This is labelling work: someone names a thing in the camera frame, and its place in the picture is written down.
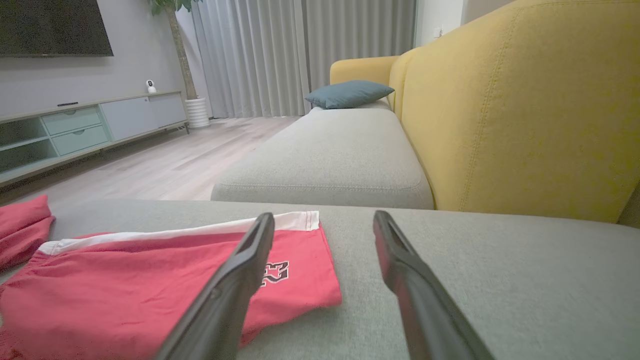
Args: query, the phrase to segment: plant pot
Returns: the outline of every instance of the plant pot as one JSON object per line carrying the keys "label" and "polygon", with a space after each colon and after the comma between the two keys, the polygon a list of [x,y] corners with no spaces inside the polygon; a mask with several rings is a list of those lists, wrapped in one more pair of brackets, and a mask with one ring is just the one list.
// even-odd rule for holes
{"label": "plant pot", "polygon": [[190,129],[200,129],[211,126],[207,114],[207,99],[185,100]]}

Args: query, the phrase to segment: blue throw pillow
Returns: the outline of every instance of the blue throw pillow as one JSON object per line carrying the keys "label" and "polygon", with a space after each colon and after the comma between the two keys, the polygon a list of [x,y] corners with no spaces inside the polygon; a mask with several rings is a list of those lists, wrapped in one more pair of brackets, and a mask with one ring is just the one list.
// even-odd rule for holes
{"label": "blue throw pillow", "polygon": [[319,88],[305,99],[325,109],[349,109],[382,99],[394,91],[372,81],[352,80]]}

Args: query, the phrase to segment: potted plant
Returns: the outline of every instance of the potted plant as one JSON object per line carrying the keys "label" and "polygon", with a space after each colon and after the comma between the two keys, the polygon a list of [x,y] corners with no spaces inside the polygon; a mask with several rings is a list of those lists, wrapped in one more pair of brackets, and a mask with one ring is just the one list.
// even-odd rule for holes
{"label": "potted plant", "polygon": [[171,26],[171,33],[173,35],[173,42],[175,42],[175,50],[178,52],[178,60],[180,61],[180,68],[182,69],[184,86],[187,90],[187,99],[185,100],[185,103],[189,117],[189,128],[197,129],[199,127],[210,126],[209,117],[207,115],[207,100],[199,98],[198,94],[196,93],[196,88],[193,84],[193,78],[191,77],[191,69],[189,68],[189,62],[187,61],[187,53],[185,52],[184,44],[182,43],[182,35],[180,34],[178,19],[175,17],[175,12],[180,10],[183,6],[189,12],[191,12],[191,2],[198,0],[147,1],[151,5],[151,14],[158,15],[164,10],[167,17],[169,18],[169,25]]}

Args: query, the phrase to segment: sofa seat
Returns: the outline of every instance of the sofa seat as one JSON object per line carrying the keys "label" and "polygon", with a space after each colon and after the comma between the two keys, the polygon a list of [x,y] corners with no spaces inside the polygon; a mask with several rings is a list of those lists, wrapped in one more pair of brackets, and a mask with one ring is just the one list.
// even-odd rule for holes
{"label": "sofa seat", "polygon": [[211,199],[433,209],[402,126],[380,102],[314,108],[223,173]]}
{"label": "sofa seat", "polygon": [[[264,329],[238,359],[408,359],[374,245],[376,209],[104,200],[55,211],[51,240],[318,210],[343,303]],[[639,359],[640,230],[622,225],[388,209],[496,360]]]}

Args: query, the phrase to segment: red fabric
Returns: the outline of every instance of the red fabric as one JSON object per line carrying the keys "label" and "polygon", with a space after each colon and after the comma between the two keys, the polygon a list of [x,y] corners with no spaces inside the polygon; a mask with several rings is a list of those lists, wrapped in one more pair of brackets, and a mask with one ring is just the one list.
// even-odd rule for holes
{"label": "red fabric", "polygon": [[[243,234],[182,236],[37,252],[1,289],[0,356],[148,359]],[[260,330],[342,302],[322,227],[276,231],[242,344]],[[288,262],[288,278],[282,263]]]}
{"label": "red fabric", "polygon": [[29,260],[47,241],[53,220],[46,195],[0,208],[0,271]]}

